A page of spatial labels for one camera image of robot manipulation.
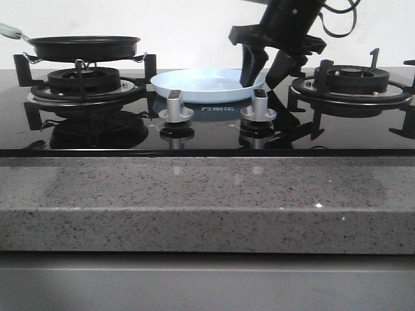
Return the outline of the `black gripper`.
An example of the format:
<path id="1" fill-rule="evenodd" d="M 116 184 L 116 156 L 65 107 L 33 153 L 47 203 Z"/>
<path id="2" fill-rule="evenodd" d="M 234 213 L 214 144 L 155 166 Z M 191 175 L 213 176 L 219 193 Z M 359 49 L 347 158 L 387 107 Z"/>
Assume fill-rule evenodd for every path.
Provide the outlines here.
<path id="1" fill-rule="evenodd" d="M 304 77 L 305 55 L 321 54 L 326 47 L 323 39 L 308 35 L 321 9 L 321 1 L 273 0 L 268 2 L 258 24 L 233 26 L 230 41 L 233 45 L 243 44 L 240 84 L 253 86 L 268 60 L 264 47 L 283 50 L 278 51 L 266 75 L 269 88 L 275 88 L 288 76 Z"/>

